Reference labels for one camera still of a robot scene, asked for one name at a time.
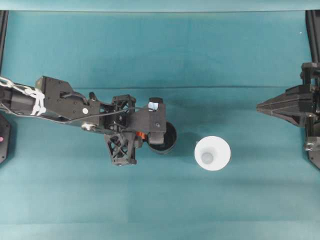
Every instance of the white cup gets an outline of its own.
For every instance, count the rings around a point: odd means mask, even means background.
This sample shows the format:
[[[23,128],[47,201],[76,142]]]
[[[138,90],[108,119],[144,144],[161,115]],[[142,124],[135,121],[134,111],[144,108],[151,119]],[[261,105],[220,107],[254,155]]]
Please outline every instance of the white cup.
[[[206,136],[196,144],[194,157],[200,167],[209,171],[218,171],[229,163],[231,149],[221,137]]]

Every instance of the screw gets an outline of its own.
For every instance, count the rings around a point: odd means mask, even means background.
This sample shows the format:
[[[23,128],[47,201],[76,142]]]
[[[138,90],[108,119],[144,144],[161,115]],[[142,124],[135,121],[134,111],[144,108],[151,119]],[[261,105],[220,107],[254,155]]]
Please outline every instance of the screw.
[[[89,110],[88,110],[88,108],[82,108],[82,112],[84,113],[84,114],[88,114],[89,113]]]

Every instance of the metal bracket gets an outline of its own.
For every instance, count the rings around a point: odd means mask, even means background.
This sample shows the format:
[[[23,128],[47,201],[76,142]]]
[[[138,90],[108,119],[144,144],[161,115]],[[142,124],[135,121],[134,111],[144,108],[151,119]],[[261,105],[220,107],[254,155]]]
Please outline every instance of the metal bracket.
[[[0,164],[7,159],[11,125],[0,114]]]

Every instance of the white cable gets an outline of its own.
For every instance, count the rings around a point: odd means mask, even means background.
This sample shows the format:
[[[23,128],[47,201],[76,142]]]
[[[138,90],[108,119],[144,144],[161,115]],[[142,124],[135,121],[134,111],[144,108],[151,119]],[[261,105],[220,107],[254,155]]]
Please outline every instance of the white cable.
[[[3,76],[0,76],[0,86],[10,88],[10,89],[13,88],[24,95],[34,98],[35,101],[34,101],[32,113],[30,114],[31,116],[34,116],[34,115],[40,116],[41,114],[47,111],[44,105],[45,95],[38,88],[35,87],[33,90],[29,86],[15,84],[13,81]]]

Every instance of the black metal frame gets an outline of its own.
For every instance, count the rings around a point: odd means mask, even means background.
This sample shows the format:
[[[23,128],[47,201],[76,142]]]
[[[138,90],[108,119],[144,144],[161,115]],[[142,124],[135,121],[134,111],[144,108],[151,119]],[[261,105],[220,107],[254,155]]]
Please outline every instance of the black metal frame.
[[[9,11],[0,11],[0,73],[2,67]]]
[[[312,61],[320,62],[320,10],[305,11],[306,30],[308,32]]]

